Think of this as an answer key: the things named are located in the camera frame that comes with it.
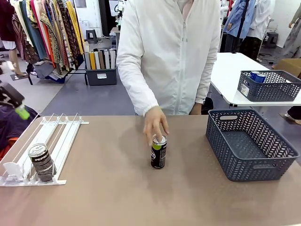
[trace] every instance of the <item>white rack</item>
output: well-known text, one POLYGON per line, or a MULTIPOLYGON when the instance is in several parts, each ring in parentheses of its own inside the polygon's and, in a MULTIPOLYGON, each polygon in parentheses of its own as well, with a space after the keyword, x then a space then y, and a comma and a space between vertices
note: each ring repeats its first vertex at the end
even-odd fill
POLYGON ((68 116, 63 116, 63 114, 61 116, 56 116, 54 121, 51 120, 53 117, 55 117, 54 114, 49 118, 48 121, 45 117, 43 117, 40 124, 25 142, 24 146, 21 148, 14 160, 12 162, 6 162, 3 164, 6 172, 2 175, 2 177, 0 177, 0 186, 46 186, 66 184, 66 180, 59 180, 59 176, 62 172, 63 166, 80 125, 89 124, 89 122, 83 121, 82 117, 78 116, 78 114, 76 114, 72 121, 68 119, 68 116), (51 137, 54 136, 54 132, 58 125, 61 125, 61 128, 56 133, 52 144, 48 145, 48 142, 51 137), (39 128, 40 130, 35 135, 33 140, 28 146, 26 146, 31 137, 39 128), (39 180, 37 173, 35 170, 33 170, 33 164, 28 156, 28 150, 30 147, 38 143, 46 144, 49 150, 55 144, 55 147, 51 153, 51 158, 53 159, 56 167, 56 174, 54 174, 52 182, 49 183, 41 182, 39 180), (17 160, 17 156, 22 151, 24 151, 23 154, 17 160))

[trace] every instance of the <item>blue can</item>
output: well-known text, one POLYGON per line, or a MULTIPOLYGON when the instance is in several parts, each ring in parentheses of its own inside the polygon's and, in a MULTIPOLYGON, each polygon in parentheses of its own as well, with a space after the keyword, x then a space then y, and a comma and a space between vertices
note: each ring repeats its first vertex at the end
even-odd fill
POLYGON ((258 82, 258 83, 264 83, 266 77, 267 77, 267 75, 265 75, 265 74, 258 74, 256 76, 256 78, 254 79, 254 81, 258 82))
POLYGON ((257 72, 257 71, 251 72, 251 79, 255 80, 255 78, 258 74, 259 74, 259 72, 257 72))

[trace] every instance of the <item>perforated basket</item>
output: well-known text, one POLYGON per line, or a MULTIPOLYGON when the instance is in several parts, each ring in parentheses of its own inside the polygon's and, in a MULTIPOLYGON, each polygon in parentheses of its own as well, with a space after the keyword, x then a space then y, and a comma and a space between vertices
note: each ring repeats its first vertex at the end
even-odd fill
POLYGON ((299 153, 255 110, 209 111, 207 139, 231 181, 278 180, 299 153))
POLYGON ((267 75, 264 83, 251 79, 251 71, 242 71, 238 91, 252 102, 294 101, 301 89, 301 80, 285 71, 258 71, 267 75))

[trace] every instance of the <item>hand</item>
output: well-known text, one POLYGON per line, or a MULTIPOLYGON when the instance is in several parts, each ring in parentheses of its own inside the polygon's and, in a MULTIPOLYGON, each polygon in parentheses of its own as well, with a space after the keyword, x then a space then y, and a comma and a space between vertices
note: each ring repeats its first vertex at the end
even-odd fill
POLYGON ((201 115, 202 104, 195 103, 189 115, 201 115))
POLYGON ((228 27, 227 27, 227 28, 228 28, 228 31, 230 31, 231 27, 232 27, 232 24, 229 23, 229 24, 228 24, 228 27))
POLYGON ((144 120, 144 129, 143 133, 147 137, 147 142, 149 146, 152 144, 152 135, 153 130, 156 133, 157 139, 159 142, 162 141, 162 133, 160 130, 160 124, 162 124, 164 131, 166 134, 169 134, 169 127, 166 120, 166 116, 164 115, 163 111, 159 106, 151 108, 146 114, 145 114, 145 120, 144 120))

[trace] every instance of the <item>blue shirt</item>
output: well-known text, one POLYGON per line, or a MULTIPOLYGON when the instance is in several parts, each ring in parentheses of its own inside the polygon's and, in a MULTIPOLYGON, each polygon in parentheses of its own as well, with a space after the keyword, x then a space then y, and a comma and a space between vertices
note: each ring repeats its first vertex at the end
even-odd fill
MULTIPOLYGON (((235 3, 234 8, 231 11, 231 14, 225 24, 224 30, 223 32, 227 33, 227 34, 231 34, 235 37, 237 37, 238 35, 238 30, 239 30, 239 26, 240 26, 240 22, 241 22, 241 17, 244 11, 246 5, 246 0, 237 0, 235 3), (231 23, 232 27, 230 29, 230 31, 228 31, 228 24, 231 23)), ((251 22, 252 22, 252 17, 253 17, 253 13, 254 13, 254 9, 255 9, 255 0, 250 0, 249 1, 249 6, 246 12, 246 18, 245 18, 245 22, 243 25, 243 29, 241 30, 241 34, 240 34, 240 38, 244 39, 250 29, 251 26, 251 22)))

